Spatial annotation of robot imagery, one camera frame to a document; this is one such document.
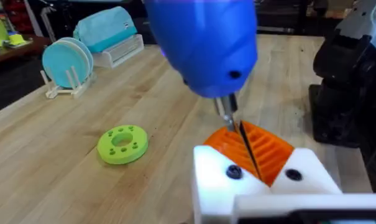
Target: green 3d printed ring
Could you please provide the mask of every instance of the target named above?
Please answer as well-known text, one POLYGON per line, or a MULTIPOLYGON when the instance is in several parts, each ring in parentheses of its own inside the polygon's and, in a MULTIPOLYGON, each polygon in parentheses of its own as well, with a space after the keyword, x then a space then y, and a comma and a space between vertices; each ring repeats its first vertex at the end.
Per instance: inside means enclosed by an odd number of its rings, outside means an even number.
POLYGON ((98 152, 108 164, 127 164, 141 157, 148 148, 146 132, 134 125, 115 127, 101 136, 98 152))

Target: black bolt head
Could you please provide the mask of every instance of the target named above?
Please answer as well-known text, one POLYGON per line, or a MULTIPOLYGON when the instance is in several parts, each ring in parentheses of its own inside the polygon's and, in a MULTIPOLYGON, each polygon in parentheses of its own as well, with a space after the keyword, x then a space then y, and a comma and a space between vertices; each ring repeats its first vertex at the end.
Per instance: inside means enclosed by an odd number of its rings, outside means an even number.
POLYGON ((237 165, 230 165, 226 170, 226 175, 234 180, 241 179, 243 177, 242 168, 237 165))
POLYGON ((286 173, 286 176, 290 180, 294 180, 294 181, 301 181, 302 180, 302 174, 296 169, 288 169, 288 170, 285 171, 285 173, 286 173))

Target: black screw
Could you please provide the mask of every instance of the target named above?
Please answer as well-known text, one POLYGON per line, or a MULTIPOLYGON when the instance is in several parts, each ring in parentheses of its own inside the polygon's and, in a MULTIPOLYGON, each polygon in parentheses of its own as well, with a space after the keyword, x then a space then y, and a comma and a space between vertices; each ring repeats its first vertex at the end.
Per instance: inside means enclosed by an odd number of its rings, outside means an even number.
POLYGON ((237 165, 230 165, 226 170, 226 175, 234 180, 238 180, 243 177, 242 169, 237 165))
POLYGON ((302 174, 296 170, 296 169, 288 169, 286 170, 286 176, 294 181, 301 181, 302 180, 302 174))
POLYGON ((239 78, 240 76, 242 76, 242 74, 238 71, 231 71, 229 72, 229 75, 233 78, 233 79, 236 79, 236 78, 239 78))

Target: teal plate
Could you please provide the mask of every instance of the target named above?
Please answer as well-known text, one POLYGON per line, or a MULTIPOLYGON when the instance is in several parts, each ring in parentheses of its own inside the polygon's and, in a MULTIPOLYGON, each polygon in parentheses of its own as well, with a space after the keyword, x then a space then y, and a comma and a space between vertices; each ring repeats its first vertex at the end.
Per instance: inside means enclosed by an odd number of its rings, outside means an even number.
POLYGON ((71 88, 66 71, 69 70, 74 80, 71 67, 74 66, 80 82, 85 79, 87 68, 84 58, 73 48, 63 44, 47 47, 42 59, 45 73, 59 86, 71 88))

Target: white bracket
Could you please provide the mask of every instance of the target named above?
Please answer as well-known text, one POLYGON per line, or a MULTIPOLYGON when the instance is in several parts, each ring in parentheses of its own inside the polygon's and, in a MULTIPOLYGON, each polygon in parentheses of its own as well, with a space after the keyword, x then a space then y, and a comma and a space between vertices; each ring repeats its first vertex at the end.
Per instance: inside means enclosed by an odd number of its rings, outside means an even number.
POLYGON ((69 70, 65 71, 65 75, 68 77, 71 89, 66 89, 66 88, 63 88, 63 87, 57 85, 55 83, 55 80, 53 80, 53 82, 51 84, 49 82, 48 78, 47 78, 45 71, 43 71, 43 70, 40 71, 41 76, 43 77, 44 83, 48 88, 47 92, 45 93, 45 96, 48 99, 54 99, 55 97, 57 97, 58 94, 61 94, 61 93, 62 94, 70 94, 70 95, 73 96, 73 98, 78 98, 96 80, 95 73, 91 72, 89 75, 87 75, 84 82, 80 83, 74 66, 71 67, 71 71, 72 71, 73 76, 70 75, 69 70))

